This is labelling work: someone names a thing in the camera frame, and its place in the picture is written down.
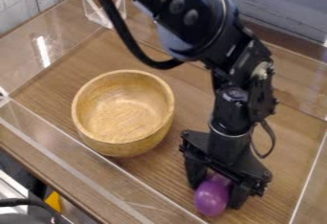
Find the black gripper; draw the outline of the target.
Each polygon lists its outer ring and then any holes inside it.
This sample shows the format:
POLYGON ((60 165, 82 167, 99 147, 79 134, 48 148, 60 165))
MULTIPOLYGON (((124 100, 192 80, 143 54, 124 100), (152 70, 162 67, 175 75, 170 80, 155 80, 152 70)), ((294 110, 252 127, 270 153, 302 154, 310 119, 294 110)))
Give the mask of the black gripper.
POLYGON ((180 151, 191 188, 195 190, 207 177, 210 168, 232 183, 228 208, 239 210, 250 195, 262 196, 272 180, 272 173, 252 152, 251 128, 243 134, 226 134, 211 129, 182 132, 180 151))

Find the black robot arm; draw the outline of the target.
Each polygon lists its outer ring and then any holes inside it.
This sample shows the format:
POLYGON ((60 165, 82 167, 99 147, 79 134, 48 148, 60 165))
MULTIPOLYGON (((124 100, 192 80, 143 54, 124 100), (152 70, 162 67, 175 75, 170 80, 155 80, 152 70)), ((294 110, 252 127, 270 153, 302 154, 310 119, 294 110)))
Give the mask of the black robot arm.
POLYGON ((171 59, 156 61, 140 49, 114 0, 99 0, 134 56, 150 67, 172 69, 200 61, 211 71, 215 94, 207 132, 182 132, 180 151, 188 182, 198 188, 214 171, 230 181, 227 206, 238 210, 264 194, 271 170, 260 163, 268 154, 252 142, 258 125, 272 128, 276 113, 272 54, 239 20, 232 0, 134 0, 152 16, 171 59))

